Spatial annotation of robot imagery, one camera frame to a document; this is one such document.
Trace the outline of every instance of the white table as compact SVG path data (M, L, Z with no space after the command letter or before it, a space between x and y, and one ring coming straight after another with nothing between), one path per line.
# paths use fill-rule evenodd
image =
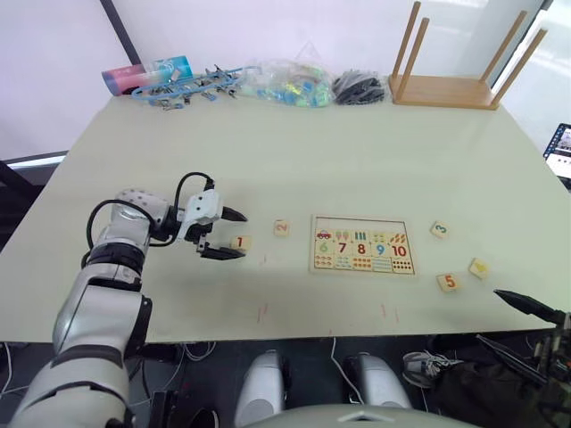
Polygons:
M218 222L211 242L250 235L252 249L233 261L200 259L190 243L149 250L149 342L548 326L495 288L571 309L567 192L502 108L219 99L164 112L124 97L95 117L0 255L0 339L51 341L99 201L134 186L172 200L191 170L211 174L250 220ZM310 273L313 214L405 220L417 275ZM278 218L291 221L288 238L273 235ZM451 228L447 240L429 233L437 219ZM490 265L487 280L468 273L474 257ZM441 292L435 276L448 272L461 290Z

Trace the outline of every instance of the number 4 tile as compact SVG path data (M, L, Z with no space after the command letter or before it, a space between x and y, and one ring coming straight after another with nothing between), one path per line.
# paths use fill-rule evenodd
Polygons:
M438 281L443 292L453 292L460 288L460 282L453 274L439 275L436 277L436 281Z

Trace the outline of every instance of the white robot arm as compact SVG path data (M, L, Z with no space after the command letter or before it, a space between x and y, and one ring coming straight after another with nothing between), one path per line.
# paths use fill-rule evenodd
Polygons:
M178 208L186 177L206 177L202 193ZM141 274L149 246L166 246L175 239L197 245L201 257L236 259L243 253L212 248L206 234L220 218L246 221L223 207L214 182L191 173L178 186L175 205L145 191L130 189L113 204L112 219L82 261L70 295L58 314L53 333L55 358L29 386L11 421L23 427L130 427L128 374L124 360L144 345L153 304L141 293ZM151 239L168 241L151 244Z

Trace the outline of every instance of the number 3 tile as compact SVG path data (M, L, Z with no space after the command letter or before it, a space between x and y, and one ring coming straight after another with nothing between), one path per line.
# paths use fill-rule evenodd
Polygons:
M448 227L444 223L436 221L430 229L430 233L438 238L446 238L448 237Z

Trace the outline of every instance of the number puzzle board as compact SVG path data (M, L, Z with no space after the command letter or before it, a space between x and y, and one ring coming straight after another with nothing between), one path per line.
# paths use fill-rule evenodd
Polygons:
M315 216L310 270L414 275L403 221Z

